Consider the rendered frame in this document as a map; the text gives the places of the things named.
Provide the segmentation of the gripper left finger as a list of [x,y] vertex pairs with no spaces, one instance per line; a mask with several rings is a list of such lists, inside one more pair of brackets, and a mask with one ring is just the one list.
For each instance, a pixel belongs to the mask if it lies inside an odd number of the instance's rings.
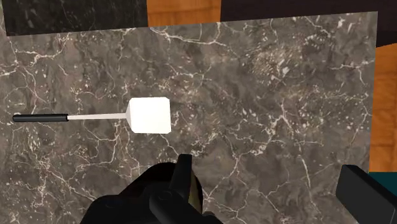
[[222,224],[204,212],[192,156],[151,166],[116,195],[94,200],[80,224]]

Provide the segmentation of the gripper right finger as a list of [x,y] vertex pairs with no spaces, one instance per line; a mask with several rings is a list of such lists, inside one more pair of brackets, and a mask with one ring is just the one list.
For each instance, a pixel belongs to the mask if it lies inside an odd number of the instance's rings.
[[343,165],[336,197],[359,224],[397,224],[397,172]]

